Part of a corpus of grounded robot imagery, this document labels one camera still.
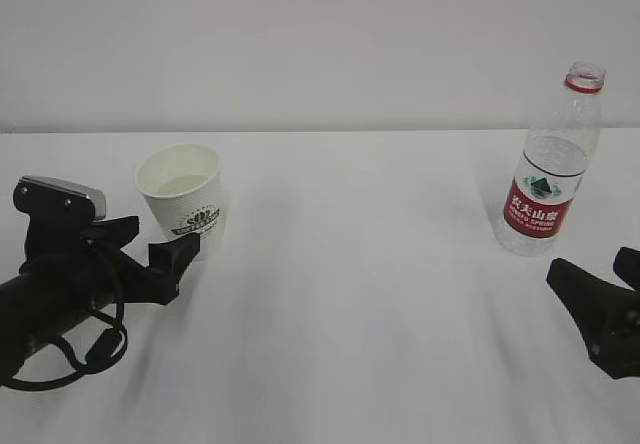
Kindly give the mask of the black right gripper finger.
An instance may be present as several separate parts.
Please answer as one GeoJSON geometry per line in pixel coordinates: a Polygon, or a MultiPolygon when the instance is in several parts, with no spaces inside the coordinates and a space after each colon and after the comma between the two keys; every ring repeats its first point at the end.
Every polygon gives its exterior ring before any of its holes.
{"type": "Polygon", "coordinates": [[[556,258],[546,282],[576,324],[589,359],[613,379],[639,375],[639,291],[556,258]]]}
{"type": "Polygon", "coordinates": [[[629,287],[640,291],[640,251],[621,247],[615,256],[614,273],[629,287]]]}

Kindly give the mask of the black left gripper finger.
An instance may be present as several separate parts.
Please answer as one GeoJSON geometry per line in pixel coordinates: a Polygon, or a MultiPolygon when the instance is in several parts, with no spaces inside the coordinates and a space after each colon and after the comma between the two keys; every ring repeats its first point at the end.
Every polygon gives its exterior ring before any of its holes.
{"type": "Polygon", "coordinates": [[[178,284],[189,265],[200,252],[200,235],[184,234],[172,241],[148,245],[147,269],[162,279],[178,284]]]}
{"type": "Polygon", "coordinates": [[[122,249],[138,236],[139,230],[137,216],[97,221],[82,231],[82,243],[92,247],[122,249]]]}

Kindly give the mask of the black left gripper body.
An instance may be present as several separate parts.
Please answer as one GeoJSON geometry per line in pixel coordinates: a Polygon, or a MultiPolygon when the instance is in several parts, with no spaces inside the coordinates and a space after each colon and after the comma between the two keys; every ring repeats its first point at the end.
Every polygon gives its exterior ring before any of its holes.
{"type": "Polygon", "coordinates": [[[98,308],[120,299],[126,303],[167,304],[177,284],[162,279],[120,249],[87,246],[26,260],[20,275],[22,309],[98,308]]]}

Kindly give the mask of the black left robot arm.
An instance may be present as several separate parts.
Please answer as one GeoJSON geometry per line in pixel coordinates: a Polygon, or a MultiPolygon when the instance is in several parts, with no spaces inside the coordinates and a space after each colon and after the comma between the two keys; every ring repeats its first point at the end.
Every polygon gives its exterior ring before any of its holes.
{"type": "Polygon", "coordinates": [[[122,250],[138,233],[135,216],[60,234],[30,224],[27,259],[1,286],[2,386],[43,392],[110,369],[128,348],[126,305],[167,305],[178,297],[180,280],[200,251],[199,235],[149,245],[143,266],[122,250]],[[46,346],[63,354],[71,373],[19,379],[26,361],[46,346]]]}

